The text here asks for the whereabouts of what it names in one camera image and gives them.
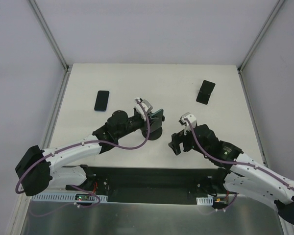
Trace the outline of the black phone blue edge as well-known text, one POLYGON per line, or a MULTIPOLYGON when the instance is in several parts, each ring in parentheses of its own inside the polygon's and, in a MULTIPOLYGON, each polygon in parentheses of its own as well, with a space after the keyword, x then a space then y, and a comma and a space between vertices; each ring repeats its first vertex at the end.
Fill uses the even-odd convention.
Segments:
POLYGON ((150 113, 148 117, 149 117, 149 123, 150 123, 150 131, 155 132, 156 130, 162 127, 162 123, 165 120, 164 110, 159 109, 154 113, 150 113))

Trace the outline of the black round-base phone stand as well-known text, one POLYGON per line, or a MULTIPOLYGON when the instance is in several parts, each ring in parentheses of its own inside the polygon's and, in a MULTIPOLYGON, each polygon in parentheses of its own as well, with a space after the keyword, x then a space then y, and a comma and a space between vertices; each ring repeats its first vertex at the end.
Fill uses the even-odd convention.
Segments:
MULTIPOLYGON (((147 126, 145 126, 144 128, 141 128, 141 133, 144 137, 147 136, 147 131, 148 131, 147 126)), ((149 134, 148 140, 150 140, 150 141, 157 140, 161 137, 162 133, 163 133, 162 124, 151 123, 150 124, 150 134, 149 134)))

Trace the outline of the black folding phone stand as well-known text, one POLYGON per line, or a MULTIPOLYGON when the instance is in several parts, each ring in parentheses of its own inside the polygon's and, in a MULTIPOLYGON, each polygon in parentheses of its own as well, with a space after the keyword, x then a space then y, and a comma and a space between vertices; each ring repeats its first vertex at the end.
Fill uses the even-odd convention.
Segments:
POLYGON ((215 85, 213 82, 204 80, 196 97, 196 102, 207 105, 215 85))

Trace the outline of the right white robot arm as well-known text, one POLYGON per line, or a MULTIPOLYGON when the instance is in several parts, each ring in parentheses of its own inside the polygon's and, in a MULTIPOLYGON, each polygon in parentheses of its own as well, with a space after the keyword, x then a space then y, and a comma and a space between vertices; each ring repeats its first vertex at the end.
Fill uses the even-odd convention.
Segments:
POLYGON ((172 134, 169 147, 175 155, 197 151, 217 166, 219 173, 211 180, 214 192, 226 190, 252 198, 294 225, 294 180, 257 163, 239 147, 219 140, 206 124, 172 134))

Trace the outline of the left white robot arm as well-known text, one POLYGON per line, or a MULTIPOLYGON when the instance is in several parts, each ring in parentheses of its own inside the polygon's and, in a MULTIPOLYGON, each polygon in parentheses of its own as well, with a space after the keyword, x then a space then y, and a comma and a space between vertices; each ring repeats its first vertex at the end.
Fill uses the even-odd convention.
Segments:
POLYGON ((77 160, 103 154, 119 148, 136 150, 148 140, 156 140, 162 135, 162 123, 165 120, 163 109, 146 113, 134 109, 129 117, 125 111, 115 111, 107 122, 87 137, 55 148, 40 149, 38 145, 30 147, 17 166, 15 172, 19 178, 15 192, 26 196, 37 195, 47 188, 75 185, 82 190, 90 190, 94 179, 81 166, 67 167, 77 160), (133 147, 121 146, 119 139, 140 130, 144 141, 133 147))

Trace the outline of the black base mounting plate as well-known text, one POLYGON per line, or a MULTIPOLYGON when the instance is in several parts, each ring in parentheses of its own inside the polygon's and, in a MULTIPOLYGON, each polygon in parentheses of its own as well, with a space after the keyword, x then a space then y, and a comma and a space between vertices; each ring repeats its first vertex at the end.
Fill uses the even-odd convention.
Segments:
POLYGON ((226 171, 218 169, 90 167, 76 186, 108 197, 108 202, 194 205, 204 196, 226 194, 226 171))

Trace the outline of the left aluminium frame post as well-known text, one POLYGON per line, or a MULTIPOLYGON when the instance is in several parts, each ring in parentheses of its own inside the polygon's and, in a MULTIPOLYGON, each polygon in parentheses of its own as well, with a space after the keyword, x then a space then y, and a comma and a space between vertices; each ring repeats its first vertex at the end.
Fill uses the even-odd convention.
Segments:
POLYGON ((62 68, 65 72, 70 71, 70 65, 67 63, 58 43, 56 42, 55 37, 53 36, 53 33, 37 3, 36 0, 27 0, 27 3, 29 4, 35 18, 38 21, 38 24, 40 25, 48 43, 51 46, 51 49, 53 50, 55 56, 57 57, 58 61, 60 62, 62 68))

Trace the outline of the aluminium frame post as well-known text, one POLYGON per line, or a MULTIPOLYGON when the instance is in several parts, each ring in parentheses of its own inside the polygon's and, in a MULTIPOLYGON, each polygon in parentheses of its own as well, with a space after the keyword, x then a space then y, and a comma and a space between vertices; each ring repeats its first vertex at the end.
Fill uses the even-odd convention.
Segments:
POLYGON ((261 44, 262 40, 265 38, 271 25, 273 24, 273 22, 277 18, 279 12, 281 11, 281 9, 283 8, 283 6, 285 5, 286 2, 287 2, 287 0, 278 0, 275 3, 273 9, 270 11, 268 17, 266 18, 264 24, 262 25, 260 31, 258 32, 258 34, 256 36, 256 38, 254 39, 253 43, 251 44, 243 61, 238 66, 238 74, 241 74, 243 72, 243 70, 245 69, 245 67, 247 66, 249 61, 251 60, 251 58, 254 55, 254 53, 256 52, 257 48, 261 44))
POLYGON ((56 42, 55 37, 53 36, 53 33, 37 3, 36 0, 27 0, 27 3, 29 4, 35 18, 38 21, 38 24, 40 25, 48 43, 51 46, 51 49, 53 50, 55 56, 57 57, 58 61, 60 62, 62 68, 65 72, 70 71, 70 65, 67 63, 58 43, 56 42))

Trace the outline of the right aluminium frame post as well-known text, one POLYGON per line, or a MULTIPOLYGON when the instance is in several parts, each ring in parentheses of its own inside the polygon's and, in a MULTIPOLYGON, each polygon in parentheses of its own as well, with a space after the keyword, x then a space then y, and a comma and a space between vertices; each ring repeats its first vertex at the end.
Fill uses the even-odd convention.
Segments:
POLYGON ((251 44, 243 61, 238 66, 238 74, 241 74, 243 72, 243 70, 245 69, 245 67, 247 66, 249 61, 251 60, 251 58, 254 55, 254 53, 256 52, 257 48, 261 44, 262 40, 265 38, 271 25, 273 24, 273 22, 277 18, 279 12, 281 11, 281 9, 283 8, 283 6, 285 5, 286 2, 287 2, 287 0, 278 0, 275 3, 273 9, 270 11, 268 17, 266 18, 264 24, 262 25, 260 31, 258 32, 258 34, 256 36, 256 38, 254 39, 253 43, 251 44))

